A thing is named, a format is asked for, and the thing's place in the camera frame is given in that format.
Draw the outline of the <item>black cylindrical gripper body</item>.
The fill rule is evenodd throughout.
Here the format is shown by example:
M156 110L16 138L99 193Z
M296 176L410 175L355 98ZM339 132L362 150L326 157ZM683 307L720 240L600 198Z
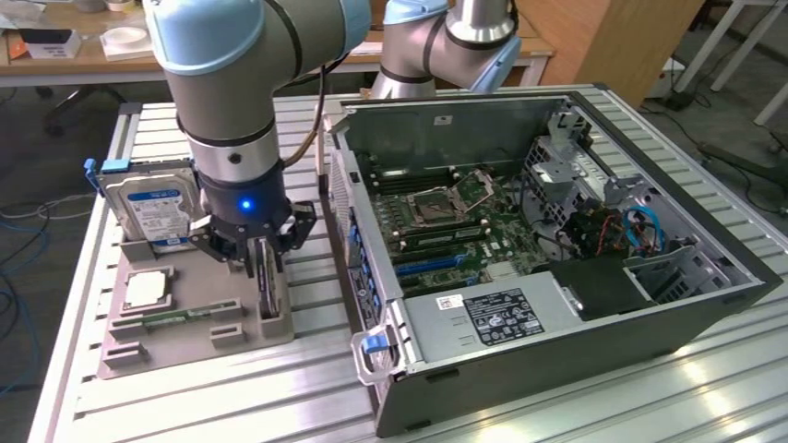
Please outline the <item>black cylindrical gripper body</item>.
M291 200L286 196L282 170L268 170L246 182L227 182L199 173L199 182L216 219L219 235L244 249L250 239L268 237L276 251L300 246L300 226L284 233L282 227L294 215Z

